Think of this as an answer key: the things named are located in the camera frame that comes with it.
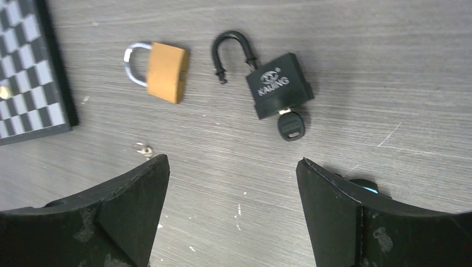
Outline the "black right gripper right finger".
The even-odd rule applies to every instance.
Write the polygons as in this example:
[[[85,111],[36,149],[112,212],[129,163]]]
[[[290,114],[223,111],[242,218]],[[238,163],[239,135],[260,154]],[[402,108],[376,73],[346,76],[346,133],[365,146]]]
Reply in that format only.
[[[296,177],[317,266],[471,265],[471,212],[405,204],[306,158]]]

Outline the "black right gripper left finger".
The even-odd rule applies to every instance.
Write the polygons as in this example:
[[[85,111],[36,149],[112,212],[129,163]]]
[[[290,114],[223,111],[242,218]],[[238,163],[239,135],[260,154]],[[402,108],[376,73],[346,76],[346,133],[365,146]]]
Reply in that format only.
[[[170,166],[140,166],[43,207],[1,212],[2,266],[148,266]]]

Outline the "black head key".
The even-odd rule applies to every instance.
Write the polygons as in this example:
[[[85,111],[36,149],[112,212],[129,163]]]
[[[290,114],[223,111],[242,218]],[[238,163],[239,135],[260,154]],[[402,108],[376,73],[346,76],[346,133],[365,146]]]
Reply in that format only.
[[[306,133],[306,127],[300,114],[290,108],[279,111],[277,122],[278,131],[285,141],[296,141],[301,139]]]

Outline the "black Kaijing padlock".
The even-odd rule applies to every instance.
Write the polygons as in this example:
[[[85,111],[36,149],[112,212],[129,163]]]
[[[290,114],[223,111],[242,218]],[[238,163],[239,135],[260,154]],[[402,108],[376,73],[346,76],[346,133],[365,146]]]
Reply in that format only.
[[[227,79],[226,69],[219,57],[219,46],[228,39],[239,42],[246,57],[245,62],[252,70],[246,80],[260,120],[314,99],[312,87],[304,76],[296,54],[288,52],[259,67],[249,41],[238,31],[223,32],[212,44],[215,75],[220,84],[227,83]]]

